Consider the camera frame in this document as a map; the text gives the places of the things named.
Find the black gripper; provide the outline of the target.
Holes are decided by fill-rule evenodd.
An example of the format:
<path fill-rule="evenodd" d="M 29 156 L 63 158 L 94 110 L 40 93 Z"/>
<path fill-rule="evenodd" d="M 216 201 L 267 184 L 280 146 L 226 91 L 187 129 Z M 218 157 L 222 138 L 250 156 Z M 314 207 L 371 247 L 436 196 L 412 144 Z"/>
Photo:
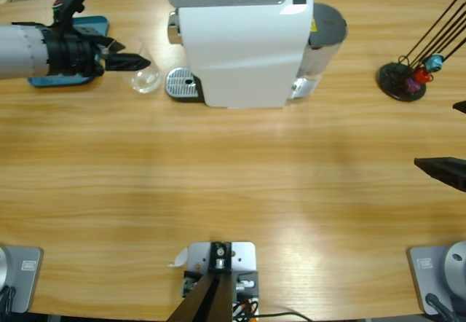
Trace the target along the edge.
<path fill-rule="evenodd" d="M 151 65 L 150 60 L 139 54 L 116 53 L 125 46 L 91 27 L 72 26 L 66 30 L 58 26 L 43 27 L 42 36 L 48 53 L 48 76 L 102 76 L 100 51 L 103 47 L 113 52 L 106 56 L 106 71 L 140 71 Z"/>

